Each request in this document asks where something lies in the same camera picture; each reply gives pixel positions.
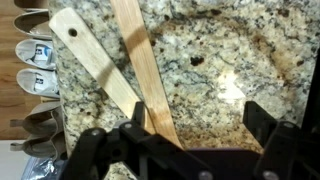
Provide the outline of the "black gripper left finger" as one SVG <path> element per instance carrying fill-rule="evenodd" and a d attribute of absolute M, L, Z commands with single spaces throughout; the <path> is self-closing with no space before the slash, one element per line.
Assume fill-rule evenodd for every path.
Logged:
<path fill-rule="evenodd" d="M 138 180 L 210 180 L 210 167 L 159 134 L 151 135 L 141 125 L 143 102 L 137 102 L 132 120 L 120 126 L 127 143 L 124 160 Z"/>

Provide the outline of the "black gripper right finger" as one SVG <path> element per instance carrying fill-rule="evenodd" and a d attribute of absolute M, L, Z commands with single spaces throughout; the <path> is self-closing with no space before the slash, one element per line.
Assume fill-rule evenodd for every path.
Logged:
<path fill-rule="evenodd" d="M 300 180 L 297 164 L 298 128 L 278 122 L 254 101 L 245 103 L 243 123 L 263 147 L 254 168 L 258 180 Z"/>

